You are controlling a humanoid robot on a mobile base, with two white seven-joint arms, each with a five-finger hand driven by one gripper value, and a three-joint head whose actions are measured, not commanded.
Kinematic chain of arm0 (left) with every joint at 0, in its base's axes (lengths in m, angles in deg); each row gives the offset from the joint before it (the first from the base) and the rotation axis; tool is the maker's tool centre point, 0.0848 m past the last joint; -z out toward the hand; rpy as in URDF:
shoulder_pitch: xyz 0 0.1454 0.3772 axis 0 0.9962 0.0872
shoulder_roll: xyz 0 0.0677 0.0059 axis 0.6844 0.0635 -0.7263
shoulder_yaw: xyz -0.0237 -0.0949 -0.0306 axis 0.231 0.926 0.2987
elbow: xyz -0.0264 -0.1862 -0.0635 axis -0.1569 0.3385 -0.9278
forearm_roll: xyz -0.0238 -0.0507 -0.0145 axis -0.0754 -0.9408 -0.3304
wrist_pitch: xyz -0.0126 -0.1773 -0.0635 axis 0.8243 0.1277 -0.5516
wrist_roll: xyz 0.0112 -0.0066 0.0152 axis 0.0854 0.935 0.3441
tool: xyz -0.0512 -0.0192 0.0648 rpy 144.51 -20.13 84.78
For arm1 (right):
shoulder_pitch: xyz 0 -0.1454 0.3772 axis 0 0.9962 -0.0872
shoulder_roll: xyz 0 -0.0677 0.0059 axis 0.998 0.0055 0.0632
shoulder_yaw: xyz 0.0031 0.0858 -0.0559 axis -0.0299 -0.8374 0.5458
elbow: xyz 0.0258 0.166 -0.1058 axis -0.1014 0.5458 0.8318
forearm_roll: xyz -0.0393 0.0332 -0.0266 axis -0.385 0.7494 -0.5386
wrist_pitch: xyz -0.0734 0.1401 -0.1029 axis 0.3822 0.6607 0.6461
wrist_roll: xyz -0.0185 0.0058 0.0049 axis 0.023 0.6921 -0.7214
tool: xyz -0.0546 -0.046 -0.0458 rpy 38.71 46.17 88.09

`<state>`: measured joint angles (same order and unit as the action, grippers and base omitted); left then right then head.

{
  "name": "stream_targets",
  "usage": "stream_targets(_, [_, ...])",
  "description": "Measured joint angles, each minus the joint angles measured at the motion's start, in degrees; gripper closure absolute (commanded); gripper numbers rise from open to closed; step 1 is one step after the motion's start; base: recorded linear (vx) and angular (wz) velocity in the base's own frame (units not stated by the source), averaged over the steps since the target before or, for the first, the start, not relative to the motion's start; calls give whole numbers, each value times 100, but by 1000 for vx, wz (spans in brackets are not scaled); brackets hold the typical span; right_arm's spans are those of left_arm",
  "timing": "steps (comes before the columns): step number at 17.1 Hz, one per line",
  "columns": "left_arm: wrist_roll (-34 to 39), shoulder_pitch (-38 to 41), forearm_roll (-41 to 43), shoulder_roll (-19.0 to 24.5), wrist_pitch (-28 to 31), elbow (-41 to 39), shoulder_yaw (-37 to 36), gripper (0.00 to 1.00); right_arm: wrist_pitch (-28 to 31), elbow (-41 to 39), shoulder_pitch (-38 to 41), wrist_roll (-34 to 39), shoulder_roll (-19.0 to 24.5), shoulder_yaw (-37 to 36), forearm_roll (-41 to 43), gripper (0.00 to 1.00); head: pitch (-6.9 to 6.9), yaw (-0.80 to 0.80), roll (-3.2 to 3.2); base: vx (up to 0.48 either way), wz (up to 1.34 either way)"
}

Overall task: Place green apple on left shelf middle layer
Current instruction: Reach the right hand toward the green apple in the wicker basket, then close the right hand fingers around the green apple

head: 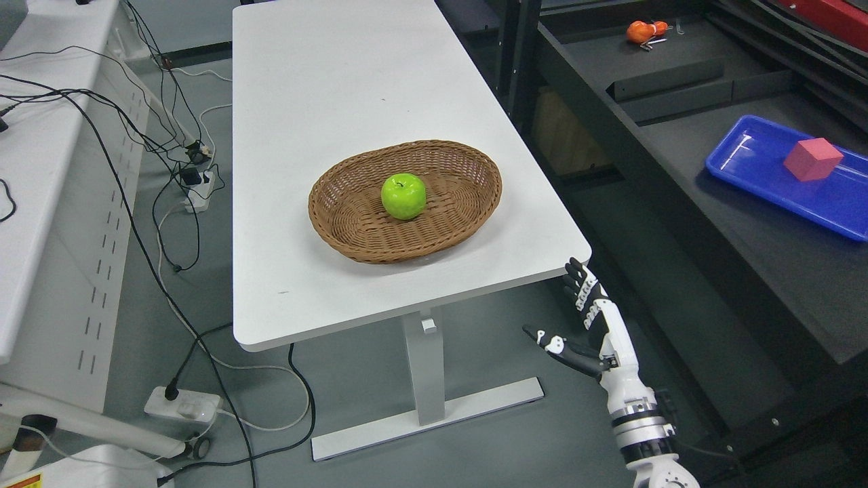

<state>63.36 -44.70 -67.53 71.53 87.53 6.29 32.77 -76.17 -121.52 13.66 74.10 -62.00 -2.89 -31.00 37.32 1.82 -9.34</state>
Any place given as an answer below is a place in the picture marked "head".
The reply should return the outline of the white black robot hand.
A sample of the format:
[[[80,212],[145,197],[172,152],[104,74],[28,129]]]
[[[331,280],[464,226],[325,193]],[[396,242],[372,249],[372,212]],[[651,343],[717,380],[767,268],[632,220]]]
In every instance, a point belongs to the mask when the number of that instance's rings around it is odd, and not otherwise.
[[[639,361],[617,303],[588,266],[570,258],[564,290],[584,327],[582,337],[524,325],[523,331],[549,357],[593,380],[607,392],[614,418],[659,410],[655,392],[639,376]]]

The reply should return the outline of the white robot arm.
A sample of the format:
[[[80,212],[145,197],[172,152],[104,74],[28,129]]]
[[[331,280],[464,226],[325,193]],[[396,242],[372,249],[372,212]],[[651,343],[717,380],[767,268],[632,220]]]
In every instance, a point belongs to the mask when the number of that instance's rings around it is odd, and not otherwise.
[[[655,402],[629,403],[610,414],[616,444],[633,487],[700,487],[679,462],[675,427]]]

